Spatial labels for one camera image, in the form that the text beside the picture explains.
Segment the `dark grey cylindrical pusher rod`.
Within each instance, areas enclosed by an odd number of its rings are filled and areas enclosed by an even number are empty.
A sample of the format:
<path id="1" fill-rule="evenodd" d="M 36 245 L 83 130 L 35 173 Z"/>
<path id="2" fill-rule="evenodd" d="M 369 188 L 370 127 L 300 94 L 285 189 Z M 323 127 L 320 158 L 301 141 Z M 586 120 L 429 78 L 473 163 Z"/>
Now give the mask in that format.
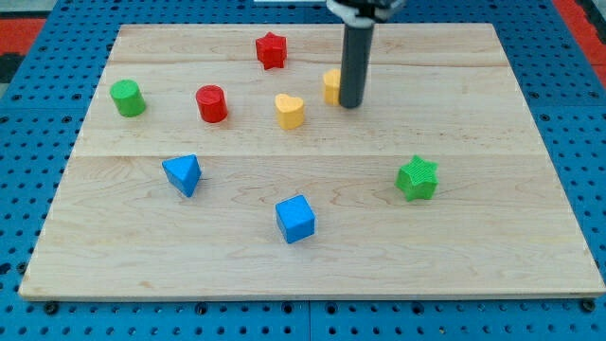
<path id="1" fill-rule="evenodd" d="M 373 25 L 345 24 L 339 93 L 339 103 L 345 108 L 354 109 L 363 102 L 373 31 Z"/>

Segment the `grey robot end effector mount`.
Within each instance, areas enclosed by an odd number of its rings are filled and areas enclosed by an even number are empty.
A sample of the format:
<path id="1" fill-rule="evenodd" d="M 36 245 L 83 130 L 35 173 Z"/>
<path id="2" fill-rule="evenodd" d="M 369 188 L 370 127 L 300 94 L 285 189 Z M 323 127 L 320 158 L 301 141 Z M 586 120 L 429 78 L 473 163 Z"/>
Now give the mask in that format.
<path id="1" fill-rule="evenodd" d="M 348 26 L 385 23 L 406 5 L 406 0 L 327 0 L 327 9 Z"/>

